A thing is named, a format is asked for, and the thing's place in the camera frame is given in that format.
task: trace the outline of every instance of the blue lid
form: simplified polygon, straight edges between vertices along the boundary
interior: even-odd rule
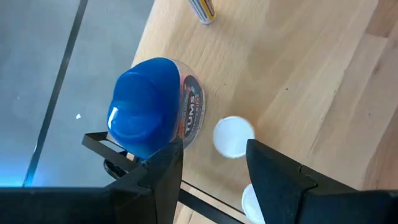
[[[148,159],[169,145],[177,122],[180,75],[167,58],[153,58],[123,73],[116,82],[108,129],[137,157]]]

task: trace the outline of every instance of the white disc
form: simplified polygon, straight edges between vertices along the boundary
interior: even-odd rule
[[[252,184],[249,184],[243,191],[242,208],[246,217],[255,224],[265,224],[261,213],[259,201]]]
[[[213,130],[214,146],[228,158],[244,156],[248,139],[254,139],[254,128],[249,121],[239,116],[219,120]]]

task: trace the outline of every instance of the concrete floor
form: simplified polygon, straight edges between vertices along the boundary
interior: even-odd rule
[[[78,3],[0,1],[0,186],[21,186],[24,180]],[[34,186],[112,181],[103,159],[81,140],[84,133],[106,130],[114,83],[130,67],[152,4],[88,1]]]

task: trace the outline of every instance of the yellow pen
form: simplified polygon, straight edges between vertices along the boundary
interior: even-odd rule
[[[203,24],[211,24],[216,17],[211,0],[189,0],[199,21]]]

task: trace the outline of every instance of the clear plastic bottle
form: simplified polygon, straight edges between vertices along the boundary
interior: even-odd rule
[[[152,58],[116,82],[108,129],[131,154],[148,159],[177,137],[184,148],[197,136],[205,114],[205,93],[184,63]]]

